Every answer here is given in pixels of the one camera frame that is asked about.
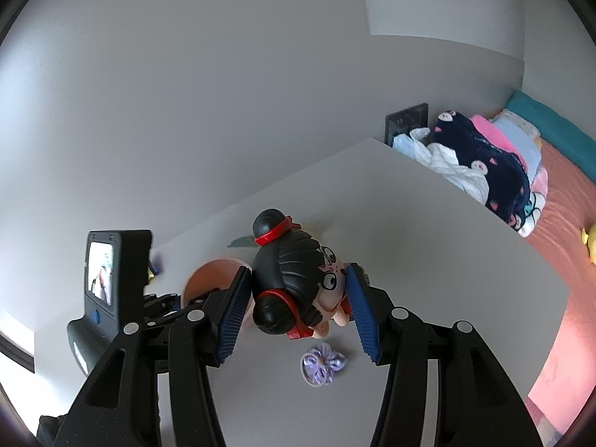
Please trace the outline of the purple fabric scrunchie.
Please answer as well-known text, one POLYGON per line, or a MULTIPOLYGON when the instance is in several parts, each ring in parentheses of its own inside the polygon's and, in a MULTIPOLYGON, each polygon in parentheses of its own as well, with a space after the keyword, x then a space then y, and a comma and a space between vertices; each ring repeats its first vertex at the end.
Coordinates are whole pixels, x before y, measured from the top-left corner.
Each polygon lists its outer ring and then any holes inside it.
POLYGON ((312 387, 328 386, 341 373, 348 359, 327 342, 308 349, 300 359, 300 371, 305 383, 312 387))

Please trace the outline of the black-haired doll with glasses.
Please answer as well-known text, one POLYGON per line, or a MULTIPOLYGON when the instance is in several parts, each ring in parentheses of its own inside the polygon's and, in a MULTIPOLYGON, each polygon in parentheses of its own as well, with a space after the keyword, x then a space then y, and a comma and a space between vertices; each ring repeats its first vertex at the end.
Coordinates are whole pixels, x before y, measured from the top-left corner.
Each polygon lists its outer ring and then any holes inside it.
POLYGON ((324 338, 330 322, 349 323, 346 264, 330 247, 277 209, 258 214, 253 233, 253 320, 261 332, 324 338))

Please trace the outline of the pink bed sheet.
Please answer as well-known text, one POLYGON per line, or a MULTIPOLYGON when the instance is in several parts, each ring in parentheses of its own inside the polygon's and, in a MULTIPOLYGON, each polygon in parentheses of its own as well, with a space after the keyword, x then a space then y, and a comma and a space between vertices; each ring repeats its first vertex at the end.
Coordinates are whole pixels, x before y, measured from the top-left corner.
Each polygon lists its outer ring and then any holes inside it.
POLYGON ((565 433, 595 386, 595 265, 581 231, 595 224, 595 185, 552 144, 542 144, 548 196, 532 245, 569 287, 569 300, 552 350, 529 393, 565 433))

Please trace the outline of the orange round dish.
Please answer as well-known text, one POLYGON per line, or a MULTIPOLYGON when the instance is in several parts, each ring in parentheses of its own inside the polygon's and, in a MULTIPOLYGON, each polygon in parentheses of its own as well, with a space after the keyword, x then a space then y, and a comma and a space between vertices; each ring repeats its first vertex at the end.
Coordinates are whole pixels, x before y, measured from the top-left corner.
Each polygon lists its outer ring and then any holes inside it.
POLYGON ((186 308, 192 300, 213 289, 228 289, 241 267, 251 270, 251 265, 244 260, 232 257, 205 262, 189 277, 182 293, 181 306, 186 308))

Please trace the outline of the yellow duck plush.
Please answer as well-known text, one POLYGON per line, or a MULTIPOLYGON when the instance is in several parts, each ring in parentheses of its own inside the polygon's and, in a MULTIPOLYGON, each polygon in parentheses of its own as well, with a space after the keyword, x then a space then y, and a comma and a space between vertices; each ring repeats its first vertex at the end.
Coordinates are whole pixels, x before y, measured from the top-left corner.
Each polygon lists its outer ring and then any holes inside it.
POLYGON ((581 241, 588 250, 588 257, 591 263, 596 263, 596 225, 581 230, 581 241))

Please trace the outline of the white crumpled cloth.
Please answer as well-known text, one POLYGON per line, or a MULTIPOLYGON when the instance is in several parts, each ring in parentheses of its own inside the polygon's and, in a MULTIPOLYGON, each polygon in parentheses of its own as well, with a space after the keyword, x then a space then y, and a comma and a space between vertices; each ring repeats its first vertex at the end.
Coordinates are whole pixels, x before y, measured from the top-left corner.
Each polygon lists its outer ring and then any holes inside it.
POLYGON ((430 135, 431 130, 427 127, 414 128, 409 134, 397 134, 393 138, 391 148, 441 175, 475 201, 485 205, 489 196, 489 185, 485 175, 461 165, 456 152, 451 148, 436 142, 425 144, 424 141, 430 135))

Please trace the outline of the light blue folded blanket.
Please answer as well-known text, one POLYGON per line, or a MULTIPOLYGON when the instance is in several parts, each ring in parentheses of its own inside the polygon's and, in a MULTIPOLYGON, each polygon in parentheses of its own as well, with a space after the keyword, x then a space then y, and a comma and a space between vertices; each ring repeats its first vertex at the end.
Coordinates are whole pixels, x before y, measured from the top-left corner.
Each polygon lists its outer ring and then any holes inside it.
POLYGON ((497 114, 492 123, 501 130, 525 160, 528 181, 532 183, 542 163, 542 144, 538 129, 508 109, 503 109, 497 114))

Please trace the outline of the pink folded cloth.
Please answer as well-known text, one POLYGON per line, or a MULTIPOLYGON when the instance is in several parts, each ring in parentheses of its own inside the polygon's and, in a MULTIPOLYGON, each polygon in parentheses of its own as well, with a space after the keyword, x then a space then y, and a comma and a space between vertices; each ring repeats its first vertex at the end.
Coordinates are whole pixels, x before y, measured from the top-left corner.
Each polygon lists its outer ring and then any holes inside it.
POLYGON ((526 160, 498 127, 481 115, 474 115, 471 118, 471 121, 472 124, 474 124, 476 131, 480 132, 492 145, 516 155, 521 162, 524 171, 527 171, 526 160))

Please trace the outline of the teal pillow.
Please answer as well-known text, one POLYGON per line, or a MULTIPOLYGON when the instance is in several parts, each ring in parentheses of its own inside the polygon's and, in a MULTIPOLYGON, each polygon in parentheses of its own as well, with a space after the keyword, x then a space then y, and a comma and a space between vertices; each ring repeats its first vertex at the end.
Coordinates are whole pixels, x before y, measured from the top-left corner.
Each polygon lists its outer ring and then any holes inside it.
POLYGON ((534 125, 543 139, 595 182, 595 140, 570 120, 524 92, 515 91, 505 108, 534 125))

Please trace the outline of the black wall socket panel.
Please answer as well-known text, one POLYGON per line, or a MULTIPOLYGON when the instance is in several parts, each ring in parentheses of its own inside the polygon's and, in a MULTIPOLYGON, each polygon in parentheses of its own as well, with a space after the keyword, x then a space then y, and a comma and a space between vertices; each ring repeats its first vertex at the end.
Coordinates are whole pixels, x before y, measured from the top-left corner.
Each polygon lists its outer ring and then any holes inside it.
POLYGON ((385 117, 384 142, 393 146, 394 138, 399 134, 409 134, 416 128, 426 127, 428 124, 428 104, 421 103, 385 117))

